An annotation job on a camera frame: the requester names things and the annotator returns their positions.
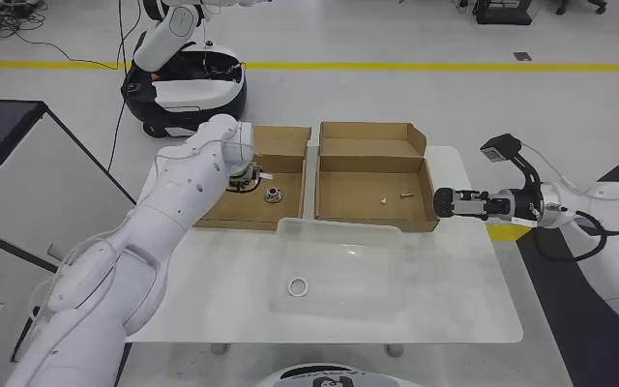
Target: transparent plastic container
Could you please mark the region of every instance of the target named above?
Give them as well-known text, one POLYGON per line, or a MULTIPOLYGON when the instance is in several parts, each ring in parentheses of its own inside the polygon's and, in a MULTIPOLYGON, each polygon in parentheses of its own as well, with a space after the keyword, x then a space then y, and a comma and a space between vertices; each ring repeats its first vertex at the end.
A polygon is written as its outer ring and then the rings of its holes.
POLYGON ((396 227, 284 218, 274 260, 277 312, 389 320, 402 309, 396 227))

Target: robot logo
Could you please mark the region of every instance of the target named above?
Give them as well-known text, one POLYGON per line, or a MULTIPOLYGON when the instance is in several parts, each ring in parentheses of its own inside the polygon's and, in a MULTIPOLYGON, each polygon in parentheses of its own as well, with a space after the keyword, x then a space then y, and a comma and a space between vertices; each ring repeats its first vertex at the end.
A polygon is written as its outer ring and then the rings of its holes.
POLYGON ((355 387, 355 384, 346 376, 340 376, 338 381, 328 376, 320 376, 313 381, 311 387, 355 387))

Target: white ring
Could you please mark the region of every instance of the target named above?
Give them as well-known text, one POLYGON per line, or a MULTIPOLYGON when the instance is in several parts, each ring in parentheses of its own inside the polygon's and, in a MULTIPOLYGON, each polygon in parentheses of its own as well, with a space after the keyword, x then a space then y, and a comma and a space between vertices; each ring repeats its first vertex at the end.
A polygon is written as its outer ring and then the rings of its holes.
POLYGON ((288 293, 290 293, 292 297, 303 297, 308 294, 308 290, 310 290, 310 286, 308 285, 306 279, 302 277, 293 278, 292 280, 290 280, 290 283, 288 283, 288 293), (302 282, 303 285, 306 287, 301 293, 295 293, 294 291, 292 291, 292 284, 297 281, 302 282))

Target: open cardboard box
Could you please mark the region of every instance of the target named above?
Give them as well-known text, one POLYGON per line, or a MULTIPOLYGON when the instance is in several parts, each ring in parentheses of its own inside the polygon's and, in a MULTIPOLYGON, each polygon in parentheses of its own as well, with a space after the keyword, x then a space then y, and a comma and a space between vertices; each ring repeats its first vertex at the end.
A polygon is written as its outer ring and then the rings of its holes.
POLYGON ((196 227, 275 230, 281 218, 303 218, 306 180, 306 148, 310 128, 253 127, 253 160, 273 180, 262 179, 252 193, 224 193, 220 201, 196 227), (283 192, 279 203, 267 203, 264 193, 270 187, 283 192))
POLYGON ((323 122, 315 217, 433 231, 438 217, 425 152, 426 137, 412 124, 323 122))

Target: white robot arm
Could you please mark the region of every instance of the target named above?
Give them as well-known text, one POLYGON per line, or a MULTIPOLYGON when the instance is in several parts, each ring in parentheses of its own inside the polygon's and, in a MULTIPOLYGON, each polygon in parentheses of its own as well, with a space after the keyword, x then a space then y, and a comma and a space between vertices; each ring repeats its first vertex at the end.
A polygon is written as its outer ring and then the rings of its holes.
POLYGON ((578 189, 550 164, 561 180, 542 183, 535 168, 519 154, 522 146, 539 154, 510 134, 499 135, 481 148, 492 162, 511 161, 520 169, 525 176, 522 189, 488 193, 441 188, 434 195, 434 211, 441 218, 498 218, 532 227, 559 228, 573 257, 545 253, 534 232, 539 254, 551 261, 577 262, 591 287, 619 313, 619 183, 596 183, 578 189))
POLYGON ((112 386, 125 338, 163 299, 170 257, 183 236, 224 191, 259 182, 252 126, 227 115, 159 157, 166 162, 152 191, 60 272, 47 303, 54 315, 36 328, 7 387, 112 386))
POLYGON ((133 61, 145 72, 159 70, 192 37, 200 22, 211 19, 206 6, 249 7, 271 0, 144 0, 148 16, 159 23, 148 31, 133 61))

